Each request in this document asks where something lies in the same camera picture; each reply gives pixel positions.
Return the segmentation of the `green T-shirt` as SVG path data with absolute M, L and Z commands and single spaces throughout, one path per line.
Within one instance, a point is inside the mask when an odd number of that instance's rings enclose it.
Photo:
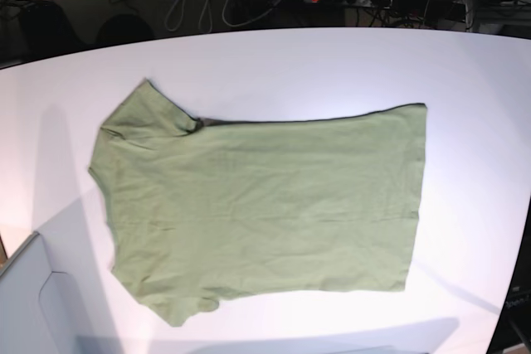
M 223 301 L 405 288 L 427 108 L 206 125 L 144 82 L 99 129 L 113 275 L 174 327 Z

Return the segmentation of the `grey panel at table corner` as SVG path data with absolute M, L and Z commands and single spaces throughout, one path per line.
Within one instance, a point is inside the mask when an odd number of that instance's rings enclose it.
M 1 268 L 1 352 L 123 351 L 95 334 L 75 279 L 53 270 L 41 235 L 29 235 Z

